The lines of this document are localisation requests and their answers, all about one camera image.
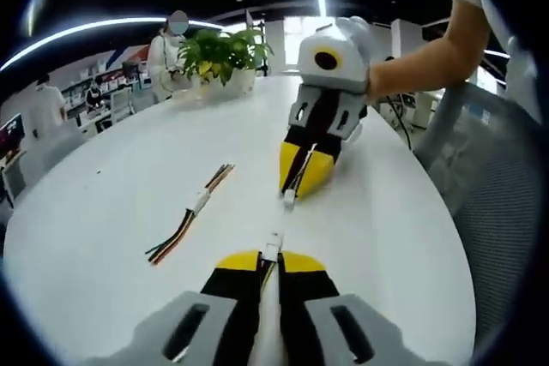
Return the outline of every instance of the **white connector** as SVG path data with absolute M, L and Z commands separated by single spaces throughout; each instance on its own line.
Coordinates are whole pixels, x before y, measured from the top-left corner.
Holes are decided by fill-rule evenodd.
M 284 197 L 282 198 L 282 203 L 285 208 L 290 210 L 293 209 L 293 205 L 295 204 L 295 190 L 286 189 L 284 192 Z
M 209 195 L 209 190 L 205 189 L 196 196 L 195 206 L 192 208 L 195 216 L 202 210 L 206 202 L 209 200 Z
M 262 250 L 262 259 L 264 261 L 278 261 L 278 254 L 282 249 L 283 236 L 279 232 L 272 232 L 269 236 L 265 248 Z

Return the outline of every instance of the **person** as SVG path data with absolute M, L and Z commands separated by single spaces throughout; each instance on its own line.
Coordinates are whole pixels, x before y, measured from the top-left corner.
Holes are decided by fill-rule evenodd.
M 37 97 L 31 111 L 33 135 L 36 139 L 50 137 L 67 119 L 63 95 L 57 87 L 50 86 L 49 81 L 50 76 L 46 74 L 37 82 Z
M 101 76 L 95 76 L 95 79 L 90 84 L 89 89 L 86 91 L 86 107 L 87 111 L 93 111 L 101 106 L 101 83 L 103 79 Z
M 148 49 L 148 72 L 160 102 L 169 99 L 173 92 L 190 87 L 190 82 L 176 70 L 179 46 L 184 39 L 175 34 L 166 21 Z
M 393 94 L 438 90 L 465 81 L 479 66 L 491 29 L 511 55 L 507 97 L 540 122 L 534 92 L 528 87 L 510 87 L 516 86 L 514 82 L 525 73 L 529 61 L 491 0 L 452 0 L 449 25 L 442 38 L 404 57 L 372 64 L 368 99 L 375 101 Z

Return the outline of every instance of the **computer screen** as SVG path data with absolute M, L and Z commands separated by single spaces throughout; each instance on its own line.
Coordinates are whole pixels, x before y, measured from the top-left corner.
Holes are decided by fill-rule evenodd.
M 13 116 L 0 128 L 0 159 L 11 150 L 16 150 L 25 137 L 21 113 Z

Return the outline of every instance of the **black circle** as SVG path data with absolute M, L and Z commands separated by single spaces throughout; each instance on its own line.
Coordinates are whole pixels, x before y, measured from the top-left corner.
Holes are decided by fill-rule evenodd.
M 319 51 L 315 55 L 315 63 L 320 69 L 333 70 L 337 67 L 337 59 L 326 51 Z

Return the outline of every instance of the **round white table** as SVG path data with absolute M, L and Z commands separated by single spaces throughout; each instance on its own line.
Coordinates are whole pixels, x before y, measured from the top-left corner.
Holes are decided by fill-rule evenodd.
M 16 208 L 4 269 L 16 301 L 67 362 L 125 347 L 136 325 L 215 264 L 261 249 L 283 228 L 283 249 L 321 261 L 341 294 L 355 293 L 426 360 L 472 354 L 474 293 L 460 238 L 416 158 L 376 112 L 347 147 L 327 187 L 284 213 L 281 142 L 300 79 L 256 80 L 223 103 L 168 100 L 116 124 L 46 175 Z M 145 250 L 175 231 L 221 164 L 236 165 L 157 267 Z M 276 279 L 262 298 L 250 364 L 281 364 Z

